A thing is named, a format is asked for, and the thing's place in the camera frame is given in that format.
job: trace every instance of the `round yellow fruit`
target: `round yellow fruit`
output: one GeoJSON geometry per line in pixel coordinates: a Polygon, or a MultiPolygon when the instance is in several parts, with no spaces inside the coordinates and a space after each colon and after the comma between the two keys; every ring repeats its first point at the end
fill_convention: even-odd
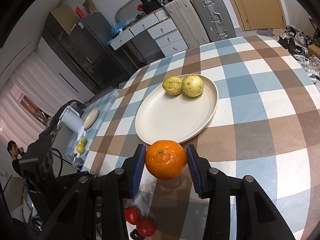
{"type": "Polygon", "coordinates": [[[88,143],[88,139],[85,138],[85,137],[82,137],[82,138],[80,139],[80,143],[81,143],[82,145],[86,146],[87,143],[88,143]]]}
{"type": "Polygon", "coordinates": [[[178,95],[182,92],[181,90],[181,78],[179,77],[168,77],[162,83],[163,89],[170,95],[178,95]]]}
{"type": "Polygon", "coordinates": [[[85,150],[85,146],[83,144],[79,144],[77,146],[77,152],[78,153],[84,153],[84,150],[85,150]]]}
{"type": "Polygon", "coordinates": [[[197,97],[203,92],[203,81],[197,75],[188,75],[182,80],[182,91],[190,97],[197,97]]]}

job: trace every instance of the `metal screw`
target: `metal screw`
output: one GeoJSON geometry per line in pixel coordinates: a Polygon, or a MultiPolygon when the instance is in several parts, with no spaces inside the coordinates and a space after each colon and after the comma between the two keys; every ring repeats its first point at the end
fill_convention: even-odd
{"type": "Polygon", "coordinates": [[[115,174],[120,175],[120,174],[122,174],[123,172],[124,172],[124,169],[122,169],[122,168],[117,168],[117,169],[115,169],[115,174]]]}
{"type": "Polygon", "coordinates": [[[217,168],[211,168],[211,169],[209,169],[209,172],[211,174],[217,174],[219,172],[219,170],[217,168]]]}
{"type": "Polygon", "coordinates": [[[245,180],[246,180],[247,182],[253,182],[253,181],[254,181],[254,178],[253,178],[252,176],[248,175],[248,176],[245,176],[245,180]]]}
{"type": "Polygon", "coordinates": [[[79,179],[79,181],[80,181],[81,183],[86,183],[86,182],[88,181],[88,177],[87,177],[87,176],[82,176],[82,177],[79,179]]]}

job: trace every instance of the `blue checkered tablecloth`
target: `blue checkered tablecloth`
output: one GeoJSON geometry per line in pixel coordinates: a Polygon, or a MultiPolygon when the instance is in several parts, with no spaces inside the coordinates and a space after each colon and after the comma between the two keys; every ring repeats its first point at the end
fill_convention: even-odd
{"type": "MultiPolygon", "coordinates": [[[[101,125],[84,170],[104,175],[121,167],[143,143],[135,130],[143,100],[167,77],[190,73],[211,79],[219,101],[209,125],[182,146],[194,144],[199,156],[228,176],[254,176],[295,238],[306,239],[320,219],[320,93],[288,51],[268,37],[217,41],[137,71],[101,125]]],[[[198,198],[187,168],[169,181],[145,168],[133,201],[156,222],[150,239],[202,239],[209,200],[198,198]]],[[[233,197],[230,204],[235,239],[233,197]]]]}
{"type": "Polygon", "coordinates": [[[92,109],[94,109],[96,107],[99,109],[99,114],[98,114],[97,119],[93,123],[93,125],[89,129],[86,130],[87,134],[85,135],[85,137],[88,139],[88,143],[86,145],[85,152],[80,155],[80,159],[77,158],[75,161],[73,158],[74,149],[78,145],[79,142],[77,141],[77,134],[73,133],[73,135],[69,141],[68,147],[66,149],[66,158],[68,158],[69,162],[73,163],[74,165],[79,165],[79,164],[84,163],[85,159],[87,158],[89,149],[91,147],[91,144],[92,144],[94,138],[96,137],[102,123],[105,121],[105,118],[106,118],[110,108],[112,107],[113,103],[115,102],[115,100],[118,97],[120,92],[121,92],[121,89],[112,90],[111,92],[109,92],[108,94],[103,96],[102,98],[93,102],[91,105],[89,105],[85,109],[84,114],[81,117],[81,119],[83,119],[83,120],[85,120],[86,117],[88,116],[88,114],[92,111],[92,109]]]}

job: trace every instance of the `silver suitcase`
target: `silver suitcase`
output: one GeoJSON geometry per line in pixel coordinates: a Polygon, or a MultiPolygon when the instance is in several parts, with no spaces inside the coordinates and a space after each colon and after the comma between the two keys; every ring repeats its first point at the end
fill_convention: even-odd
{"type": "Polygon", "coordinates": [[[230,15],[223,0],[191,0],[211,42],[236,37],[230,15]]]}
{"type": "Polygon", "coordinates": [[[210,43],[190,0],[173,0],[164,6],[189,49],[210,43]]]}

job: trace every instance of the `plate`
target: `plate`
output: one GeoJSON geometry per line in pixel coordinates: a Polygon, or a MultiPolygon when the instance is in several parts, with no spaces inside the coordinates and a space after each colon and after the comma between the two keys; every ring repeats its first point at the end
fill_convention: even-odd
{"type": "Polygon", "coordinates": [[[94,121],[97,119],[99,114],[99,109],[96,107],[91,110],[88,114],[87,118],[84,120],[83,126],[85,129],[88,129],[91,125],[93,125],[94,121]]]}
{"type": "Polygon", "coordinates": [[[218,89],[210,79],[198,76],[204,82],[204,90],[198,97],[184,93],[169,95],[162,84],[146,97],[135,121],[136,132],[142,141],[150,145],[158,140],[183,143],[209,124],[217,108],[218,89]]]}

